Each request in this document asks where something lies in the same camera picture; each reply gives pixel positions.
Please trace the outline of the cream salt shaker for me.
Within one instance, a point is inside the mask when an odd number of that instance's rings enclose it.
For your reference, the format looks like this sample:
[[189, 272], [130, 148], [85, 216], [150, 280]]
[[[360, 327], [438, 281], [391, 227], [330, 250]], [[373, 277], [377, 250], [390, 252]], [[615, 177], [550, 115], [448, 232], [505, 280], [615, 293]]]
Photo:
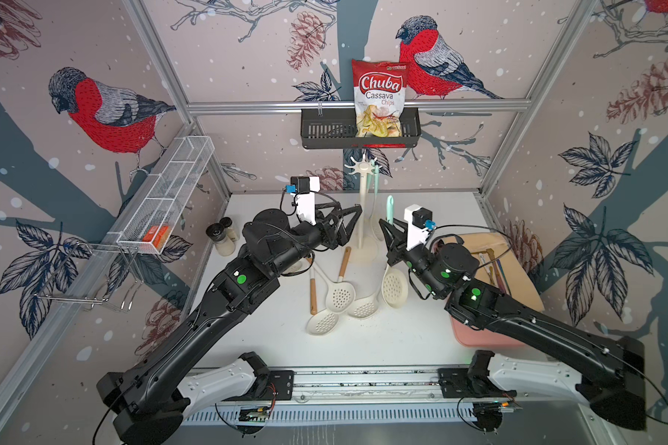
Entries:
[[230, 217], [223, 217], [220, 221], [219, 224], [224, 227], [224, 231], [227, 235], [227, 237], [233, 241], [234, 243], [237, 243], [240, 239], [240, 235], [237, 232], [233, 220]]

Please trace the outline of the purple cutlery piece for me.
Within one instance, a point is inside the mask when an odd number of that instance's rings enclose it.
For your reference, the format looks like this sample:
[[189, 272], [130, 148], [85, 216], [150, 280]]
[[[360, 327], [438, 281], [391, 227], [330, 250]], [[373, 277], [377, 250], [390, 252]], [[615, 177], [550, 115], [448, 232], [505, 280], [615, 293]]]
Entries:
[[511, 287], [510, 283], [508, 283], [508, 278], [505, 274], [503, 264], [501, 263], [501, 259], [495, 260], [495, 270], [497, 271], [498, 281], [501, 283], [501, 286], [504, 287], [505, 293], [510, 295]]

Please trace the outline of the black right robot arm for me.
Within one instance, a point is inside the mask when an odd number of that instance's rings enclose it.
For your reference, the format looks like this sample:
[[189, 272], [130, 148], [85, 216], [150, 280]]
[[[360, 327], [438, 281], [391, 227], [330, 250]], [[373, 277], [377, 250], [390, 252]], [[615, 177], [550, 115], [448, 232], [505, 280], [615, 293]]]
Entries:
[[432, 298], [461, 324], [511, 337], [581, 375], [575, 390], [604, 420], [629, 430], [647, 427], [645, 349], [632, 337], [609, 339], [568, 326], [477, 279], [480, 263], [462, 245], [448, 243], [432, 253], [407, 244], [400, 220], [379, 221], [389, 265], [405, 263]]

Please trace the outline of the black wall basket shelf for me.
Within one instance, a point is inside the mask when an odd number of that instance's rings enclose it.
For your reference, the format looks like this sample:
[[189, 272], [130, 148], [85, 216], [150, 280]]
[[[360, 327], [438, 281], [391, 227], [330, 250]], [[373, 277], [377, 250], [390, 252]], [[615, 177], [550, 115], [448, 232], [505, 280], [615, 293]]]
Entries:
[[307, 149], [415, 148], [421, 136], [418, 109], [404, 109], [399, 118], [356, 116], [354, 109], [304, 109], [302, 146]]

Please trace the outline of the pink tray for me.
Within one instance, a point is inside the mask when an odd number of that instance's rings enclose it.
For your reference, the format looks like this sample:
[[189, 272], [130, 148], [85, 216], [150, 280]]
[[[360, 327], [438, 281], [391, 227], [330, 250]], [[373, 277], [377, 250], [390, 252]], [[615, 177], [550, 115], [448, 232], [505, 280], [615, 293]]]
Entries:
[[462, 346], [475, 349], [521, 348], [525, 344], [512, 337], [500, 335], [489, 330], [477, 331], [451, 319], [456, 340]]

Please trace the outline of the black lid pepper shaker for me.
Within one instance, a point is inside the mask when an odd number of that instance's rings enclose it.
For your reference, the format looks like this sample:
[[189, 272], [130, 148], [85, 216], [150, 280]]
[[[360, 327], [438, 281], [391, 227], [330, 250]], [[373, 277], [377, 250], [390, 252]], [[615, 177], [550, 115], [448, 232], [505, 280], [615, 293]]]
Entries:
[[221, 256], [229, 257], [235, 252], [235, 243], [226, 233], [226, 228], [220, 222], [209, 225], [206, 229], [206, 235], [211, 239], [215, 245], [215, 249]]

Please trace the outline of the red orange packet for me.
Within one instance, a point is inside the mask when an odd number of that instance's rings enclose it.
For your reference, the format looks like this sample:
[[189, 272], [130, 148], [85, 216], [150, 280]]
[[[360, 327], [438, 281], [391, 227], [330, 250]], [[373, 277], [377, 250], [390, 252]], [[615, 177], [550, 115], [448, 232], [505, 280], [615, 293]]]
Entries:
[[168, 225], [152, 226], [142, 238], [142, 242], [152, 246], [156, 250], [161, 250], [172, 233], [172, 228]]

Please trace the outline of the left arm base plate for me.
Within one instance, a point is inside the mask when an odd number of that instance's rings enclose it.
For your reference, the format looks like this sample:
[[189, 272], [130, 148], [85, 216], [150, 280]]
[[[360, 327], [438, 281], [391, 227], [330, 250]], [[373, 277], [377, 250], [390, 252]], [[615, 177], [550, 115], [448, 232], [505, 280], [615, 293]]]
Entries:
[[270, 370], [257, 376], [254, 384], [243, 395], [226, 399], [226, 402], [280, 402], [290, 401], [295, 372]]

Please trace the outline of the Chuba cassava chips bag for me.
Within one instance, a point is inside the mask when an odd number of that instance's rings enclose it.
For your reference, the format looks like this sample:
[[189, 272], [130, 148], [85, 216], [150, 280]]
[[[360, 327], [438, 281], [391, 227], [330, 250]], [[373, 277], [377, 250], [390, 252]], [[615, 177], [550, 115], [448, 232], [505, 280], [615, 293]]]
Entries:
[[408, 64], [352, 61], [358, 138], [401, 138]]

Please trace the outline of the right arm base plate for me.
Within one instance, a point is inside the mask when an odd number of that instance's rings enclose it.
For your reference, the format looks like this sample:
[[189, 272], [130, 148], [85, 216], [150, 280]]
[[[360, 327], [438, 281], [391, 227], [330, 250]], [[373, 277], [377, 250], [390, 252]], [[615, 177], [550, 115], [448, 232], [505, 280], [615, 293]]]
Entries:
[[488, 376], [470, 374], [467, 368], [444, 367], [437, 369], [438, 384], [444, 399], [517, 397], [517, 391], [497, 387]]

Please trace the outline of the cream utensil rack stand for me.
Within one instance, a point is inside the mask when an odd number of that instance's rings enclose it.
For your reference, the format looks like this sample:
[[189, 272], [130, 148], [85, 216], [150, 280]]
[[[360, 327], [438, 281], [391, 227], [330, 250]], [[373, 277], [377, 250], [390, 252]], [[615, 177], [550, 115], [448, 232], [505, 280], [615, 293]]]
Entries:
[[364, 155], [361, 161], [355, 161], [351, 158], [352, 164], [345, 165], [345, 168], [351, 169], [355, 174], [359, 174], [359, 205], [362, 214], [356, 223], [356, 235], [348, 243], [350, 247], [350, 262], [353, 264], [371, 263], [378, 255], [378, 246], [374, 237], [367, 235], [367, 179], [374, 172], [374, 165]]

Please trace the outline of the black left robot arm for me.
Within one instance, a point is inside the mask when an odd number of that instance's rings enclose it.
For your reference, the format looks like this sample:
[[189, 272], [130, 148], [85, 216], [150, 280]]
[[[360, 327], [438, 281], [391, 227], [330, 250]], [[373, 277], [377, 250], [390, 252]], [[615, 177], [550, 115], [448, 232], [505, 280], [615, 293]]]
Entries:
[[360, 205], [315, 205], [315, 220], [289, 225], [284, 211], [268, 209], [243, 226], [245, 244], [213, 278], [202, 301], [153, 352], [123, 372], [98, 381], [102, 402], [115, 414], [125, 444], [162, 444], [193, 413], [224, 400], [265, 395], [269, 370], [254, 352], [200, 375], [192, 368], [228, 331], [280, 286], [279, 279], [317, 248], [345, 246], [362, 215]]

